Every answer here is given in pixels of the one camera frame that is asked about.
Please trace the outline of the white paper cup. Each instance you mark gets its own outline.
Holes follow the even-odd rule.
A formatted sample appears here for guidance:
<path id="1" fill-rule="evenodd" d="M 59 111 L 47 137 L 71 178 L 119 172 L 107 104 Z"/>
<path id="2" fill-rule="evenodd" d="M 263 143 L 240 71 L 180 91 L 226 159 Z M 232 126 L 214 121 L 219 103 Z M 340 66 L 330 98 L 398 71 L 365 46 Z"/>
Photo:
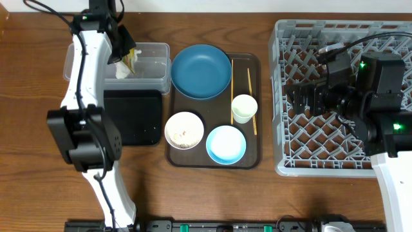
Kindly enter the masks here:
<path id="1" fill-rule="evenodd" d="M 258 104 L 253 96 L 242 94 L 233 99 L 231 110 L 234 120 L 239 124 L 245 124 L 256 114 Z"/>

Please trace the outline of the dark blue plate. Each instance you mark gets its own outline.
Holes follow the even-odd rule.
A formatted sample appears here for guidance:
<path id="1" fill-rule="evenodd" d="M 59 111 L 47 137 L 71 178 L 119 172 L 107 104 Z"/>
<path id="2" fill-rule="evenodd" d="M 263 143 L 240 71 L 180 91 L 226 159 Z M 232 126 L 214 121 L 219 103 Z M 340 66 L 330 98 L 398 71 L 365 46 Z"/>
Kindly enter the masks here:
<path id="1" fill-rule="evenodd" d="M 227 54 L 212 45 L 184 48 L 171 65 L 171 80 L 184 96 L 208 100 L 224 92 L 231 82 L 232 66 Z"/>

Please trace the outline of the light blue small bowl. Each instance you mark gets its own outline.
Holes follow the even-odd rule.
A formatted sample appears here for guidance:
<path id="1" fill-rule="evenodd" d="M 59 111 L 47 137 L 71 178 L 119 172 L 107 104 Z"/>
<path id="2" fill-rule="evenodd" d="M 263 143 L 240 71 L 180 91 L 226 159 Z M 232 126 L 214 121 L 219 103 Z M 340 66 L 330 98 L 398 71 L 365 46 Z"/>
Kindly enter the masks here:
<path id="1" fill-rule="evenodd" d="M 243 158 L 247 142 L 239 129 L 233 126 L 218 126 L 208 134 L 205 147 L 214 162 L 228 166 Z"/>

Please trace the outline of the white bowl with food residue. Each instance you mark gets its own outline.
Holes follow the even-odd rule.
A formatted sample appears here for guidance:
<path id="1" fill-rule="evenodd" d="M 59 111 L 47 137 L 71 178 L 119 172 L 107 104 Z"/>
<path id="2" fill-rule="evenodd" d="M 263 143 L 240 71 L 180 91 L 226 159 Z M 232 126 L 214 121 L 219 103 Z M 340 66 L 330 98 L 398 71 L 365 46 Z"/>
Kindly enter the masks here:
<path id="1" fill-rule="evenodd" d="M 172 115 L 164 128 L 165 139 L 178 150 L 189 150 L 203 138 L 204 125 L 199 116 L 188 111 Z"/>

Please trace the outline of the yellow green snack wrapper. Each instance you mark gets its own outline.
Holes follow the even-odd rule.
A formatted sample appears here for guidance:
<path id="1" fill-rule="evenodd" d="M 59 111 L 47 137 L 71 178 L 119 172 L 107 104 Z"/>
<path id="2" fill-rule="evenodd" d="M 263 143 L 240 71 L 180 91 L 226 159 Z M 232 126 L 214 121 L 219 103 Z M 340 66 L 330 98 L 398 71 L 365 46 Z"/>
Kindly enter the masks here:
<path id="1" fill-rule="evenodd" d="M 137 58 L 137 50 L 132 48 L 129 53 L 123 57 L 122 62 L 128 67 L 131 73 L 135 74 L 134 63 Z"/>

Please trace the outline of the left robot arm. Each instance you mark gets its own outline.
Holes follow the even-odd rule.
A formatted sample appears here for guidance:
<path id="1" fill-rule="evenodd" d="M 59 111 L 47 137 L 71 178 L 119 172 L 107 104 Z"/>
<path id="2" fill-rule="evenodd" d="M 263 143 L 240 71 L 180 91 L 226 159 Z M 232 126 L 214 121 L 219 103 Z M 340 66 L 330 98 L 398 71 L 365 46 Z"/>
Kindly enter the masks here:
<path id="1" fill-rule="evenodd" d="M 121 61 L 135 44 L 120 24 L 114 0 L 90 1 L 68 25 L 73 35 L 70 83 L 47 125 L 67 164 L 89 182 L 104 212 L 104 223 L 70 225 L 85 231 L 138 231 L 136 206 L 120 172 L 122 138 L 104 108 L 106 66 Z"/>

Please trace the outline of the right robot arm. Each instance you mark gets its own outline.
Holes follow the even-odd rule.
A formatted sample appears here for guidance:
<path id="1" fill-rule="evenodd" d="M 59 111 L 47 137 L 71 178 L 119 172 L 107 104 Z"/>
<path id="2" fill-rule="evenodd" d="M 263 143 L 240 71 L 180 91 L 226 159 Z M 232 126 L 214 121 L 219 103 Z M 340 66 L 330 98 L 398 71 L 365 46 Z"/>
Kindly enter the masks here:
<path id="1" fill-rule="evenodd" d="M 295 113 L 332 111 L 354 122 L 350 132 L 371 159 L 386 229 L 411 231 L 411 112 L 401 108 L 405 62 L 393 53 L 364 53 L 354 81 L 347 55 L 326 61 L 325 67 L 319 80 L 284 87 Z"/>

